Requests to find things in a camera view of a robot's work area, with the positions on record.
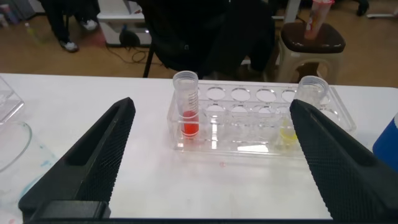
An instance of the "black pants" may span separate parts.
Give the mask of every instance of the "black pants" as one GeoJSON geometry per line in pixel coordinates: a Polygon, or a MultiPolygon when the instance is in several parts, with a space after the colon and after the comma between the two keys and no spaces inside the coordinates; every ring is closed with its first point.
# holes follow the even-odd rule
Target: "black pants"
{"type": "Polygon", "coordinates": [[[90,18],[88,4],[70,4],[68,0],[41,0],[42,6],[49,20],[51,29],[59,41],[69,41],[69,30],[63,21],[63,15],[74,15],[78,22],[87,21],[90,18]]]}

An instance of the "white tabletop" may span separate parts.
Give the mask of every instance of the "white tabletop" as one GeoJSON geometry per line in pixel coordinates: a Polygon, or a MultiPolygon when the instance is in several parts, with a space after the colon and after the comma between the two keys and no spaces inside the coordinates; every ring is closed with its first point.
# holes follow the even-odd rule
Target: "white tabletop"
{"type": "MultiPolygon", "coordinates": [[[[134,101],[136,116],[109,205],[112,217],[330,218],[305,161],[171,149],[166,115],[174,89],[169,79],[0,76],[25,101],[14,119],[28,123],[58,157],[114,102],[127,96],[134,101]]],[[[393,103],[398,90],[336,89],[357,125],[353,136],[371,148],[398,111],[393,103]]]]}

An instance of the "red liquid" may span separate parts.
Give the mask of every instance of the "red liquid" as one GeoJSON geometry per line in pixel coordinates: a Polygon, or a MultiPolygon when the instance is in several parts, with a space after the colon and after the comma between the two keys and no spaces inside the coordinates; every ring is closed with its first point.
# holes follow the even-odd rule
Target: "red liquid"
{"type": "MultiPolygon", "coordinates": [[[[194,111],[186,111],[183,114],[184,122],[198,122],[199,114],[194,111]]],[[[199,124],[183,124],[182,133],[187,136],[192,136],[199,131],[199,124]]]]}

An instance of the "blue object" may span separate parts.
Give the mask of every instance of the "blue object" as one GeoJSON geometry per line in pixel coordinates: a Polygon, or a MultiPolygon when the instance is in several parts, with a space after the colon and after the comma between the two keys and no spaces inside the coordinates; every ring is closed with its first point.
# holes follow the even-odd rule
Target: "blue object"
{"type": "Polygon", "coordinates": [[[373,153],[398,172],[398,113],[374,143],[373,153]]]}

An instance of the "white sneaker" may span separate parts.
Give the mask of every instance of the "white sneaker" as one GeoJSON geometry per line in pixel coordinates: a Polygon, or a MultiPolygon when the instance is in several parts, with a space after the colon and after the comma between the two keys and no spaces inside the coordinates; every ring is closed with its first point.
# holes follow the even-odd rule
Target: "white sneaker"
{"type": "Polygon", "coordinates": [[[88,31],[95,30],[98,27],[98,23],[92,19],[89,19],[86,22],[81,21],[80,24],[88,31]]]}
{"type": "Polygon", "coordinates": [[[60,41],[60,45],[63,49],[70,53],[74,53],[79,50],[79,47],[71,41],[68,41],[67,43],[64,41],[60,41]]]}

